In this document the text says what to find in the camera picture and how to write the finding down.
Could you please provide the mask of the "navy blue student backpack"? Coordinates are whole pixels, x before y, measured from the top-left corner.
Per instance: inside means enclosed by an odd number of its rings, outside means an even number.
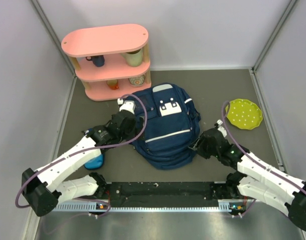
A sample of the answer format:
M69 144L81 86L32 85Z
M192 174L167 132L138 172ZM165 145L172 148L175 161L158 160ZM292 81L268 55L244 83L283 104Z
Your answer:
M181 87L162 83L128 96L135 103L137 128L143 134L132 142L135 150L159 170L172 170L192 162L189 146L200 134L200 113Z

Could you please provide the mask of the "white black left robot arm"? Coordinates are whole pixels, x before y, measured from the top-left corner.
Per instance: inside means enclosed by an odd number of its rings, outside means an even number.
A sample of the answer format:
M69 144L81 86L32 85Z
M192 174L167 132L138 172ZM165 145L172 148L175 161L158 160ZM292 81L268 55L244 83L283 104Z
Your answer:
M101 198L106 192L106 182L97 173L67 181L72 173L85 163L109 149L129 144L141 134L136 133L136 103L142 101L119 99L119 111L105 125L92 127L84 132L81 140L70 150L49 164L22 173L22 186L18 196L23 196L34 213L45 216L58 204L83 196Z

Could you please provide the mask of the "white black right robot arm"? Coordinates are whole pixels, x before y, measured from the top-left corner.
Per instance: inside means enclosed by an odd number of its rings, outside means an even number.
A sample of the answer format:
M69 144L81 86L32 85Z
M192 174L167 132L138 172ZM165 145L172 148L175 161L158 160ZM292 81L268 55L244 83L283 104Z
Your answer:
M230 197L242 195L259 200L280 211L306 232L306 181L267 164L237 143L229 143L226 136L225 124L218 120L190 148L205 159L216 157L236 171L226 181Z

